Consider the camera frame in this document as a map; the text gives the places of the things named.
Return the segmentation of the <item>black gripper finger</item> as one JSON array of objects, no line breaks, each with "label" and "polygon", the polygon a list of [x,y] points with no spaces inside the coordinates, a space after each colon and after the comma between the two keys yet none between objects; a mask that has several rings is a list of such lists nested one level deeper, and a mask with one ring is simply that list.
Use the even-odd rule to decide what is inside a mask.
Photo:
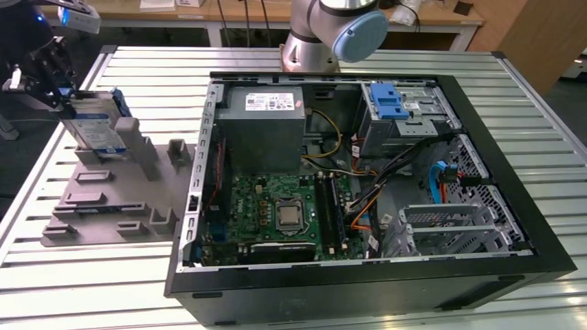
[{"label": "black gripper finger", "polygon": [[60,119],[74,119],[76,112],[70,98],[76,91],[76,69],[63,36],[56,36],[36,52],[34,64],[42,101],[58,113]]},{"label": "black gripper finger", "polygon": [[31,86],[28,83],[22,83],[18,87],[12,87],[11,83],[11,80],[4,82],[2,91],[20,103],[38,110],[55,110],[59,108],[58,99],[43,92],[36,84]]}]

